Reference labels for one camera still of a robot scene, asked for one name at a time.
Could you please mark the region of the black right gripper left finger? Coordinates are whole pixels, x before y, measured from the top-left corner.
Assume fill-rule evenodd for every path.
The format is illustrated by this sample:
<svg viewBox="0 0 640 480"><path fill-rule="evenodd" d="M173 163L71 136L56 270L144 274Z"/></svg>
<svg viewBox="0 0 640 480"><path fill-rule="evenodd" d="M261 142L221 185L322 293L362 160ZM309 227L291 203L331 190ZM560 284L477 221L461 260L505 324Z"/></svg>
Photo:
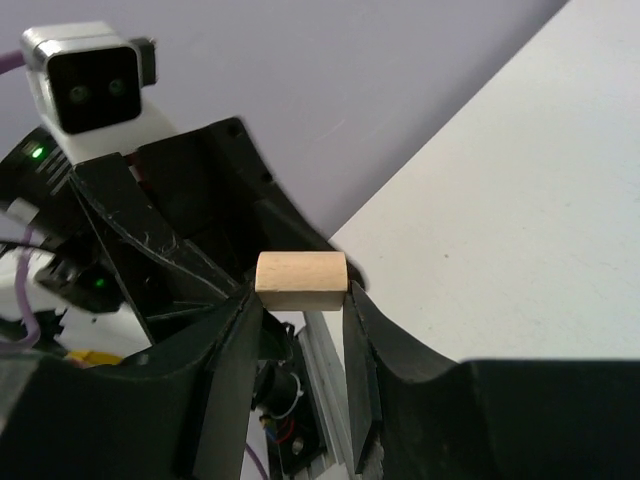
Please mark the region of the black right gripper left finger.
<svg viewBox="0 0 640 480"><path fill-rule="evenodd" d="M251 287L115 366L1 359L5 479L236 479L262 306Z"/></svg>

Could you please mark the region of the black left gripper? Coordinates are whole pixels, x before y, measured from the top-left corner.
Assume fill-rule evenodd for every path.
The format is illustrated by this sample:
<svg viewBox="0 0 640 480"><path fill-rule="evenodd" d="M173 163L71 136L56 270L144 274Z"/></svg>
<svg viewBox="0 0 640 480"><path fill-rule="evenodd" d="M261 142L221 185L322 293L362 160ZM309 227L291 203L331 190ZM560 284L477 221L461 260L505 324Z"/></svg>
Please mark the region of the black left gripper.
<svg viewBox="0 0 640 480"><path fill-rule="evenodd" d="M337 251L274 189L239 117L72 167L125 300L159 343L223 303L266 251Z"/></svg>

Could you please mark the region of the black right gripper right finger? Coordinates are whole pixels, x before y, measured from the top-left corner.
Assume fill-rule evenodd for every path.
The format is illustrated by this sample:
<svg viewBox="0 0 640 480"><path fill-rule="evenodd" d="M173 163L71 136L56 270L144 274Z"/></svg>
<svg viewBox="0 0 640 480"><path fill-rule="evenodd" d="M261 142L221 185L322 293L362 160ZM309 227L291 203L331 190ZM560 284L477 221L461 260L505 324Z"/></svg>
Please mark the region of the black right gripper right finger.
<svg viewBox="0 0 640 480"><path fill-rule="evenodd" d="M635 360L455 362L357 283L343 308L351 445L365 479L635 479Z"/></svg>

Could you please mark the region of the beige square block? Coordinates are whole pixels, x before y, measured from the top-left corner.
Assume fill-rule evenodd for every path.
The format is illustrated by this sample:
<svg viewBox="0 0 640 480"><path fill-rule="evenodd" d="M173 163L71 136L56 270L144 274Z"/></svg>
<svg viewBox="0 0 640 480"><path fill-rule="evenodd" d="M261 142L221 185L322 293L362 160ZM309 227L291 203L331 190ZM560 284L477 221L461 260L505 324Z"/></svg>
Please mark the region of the beige square block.
<svg viewBox="0 0 640 480"><path fill-rule="evenodd" d="M272 312L339 311L348 292L343 252L262 252L255 292Z"/></svg>

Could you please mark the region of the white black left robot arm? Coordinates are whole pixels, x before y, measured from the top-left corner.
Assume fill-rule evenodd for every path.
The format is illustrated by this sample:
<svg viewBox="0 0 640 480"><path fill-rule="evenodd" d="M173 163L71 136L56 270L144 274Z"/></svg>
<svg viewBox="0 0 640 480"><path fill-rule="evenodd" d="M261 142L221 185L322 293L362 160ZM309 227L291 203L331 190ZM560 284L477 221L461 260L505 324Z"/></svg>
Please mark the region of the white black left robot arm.
<svg viewBox="0 0 640 480"><path fill-rule="evenodd" d="M38 282L92 313L130 307L162 348L229 331L262 252L330 249L237 117L79 166L36 129L1 164L1 206L16 200L54 256Z"/></svg>

